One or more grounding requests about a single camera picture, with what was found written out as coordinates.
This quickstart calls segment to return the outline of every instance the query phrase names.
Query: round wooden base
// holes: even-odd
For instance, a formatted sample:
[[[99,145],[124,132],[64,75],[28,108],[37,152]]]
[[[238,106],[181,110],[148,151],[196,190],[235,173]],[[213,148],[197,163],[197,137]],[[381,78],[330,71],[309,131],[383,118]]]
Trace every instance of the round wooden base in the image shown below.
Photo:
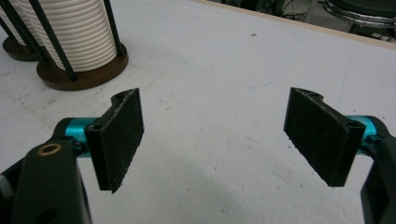
[[[35,52],[30,52],[26,46],[18,43],[17,39],[8,37],[3,42],[3,49],[9,57],[20,62],[38,62],[40,57]]]
[[[58,91],[82,91],[102,85],[118,76],[128,64],[128,52],[122,45],[123,55],[117,56],[110,63],[88,71],[76,72],[78,79],[70,81],[64,70],[59,68],[53,60],[39,62],[37,73],[43,82]]]

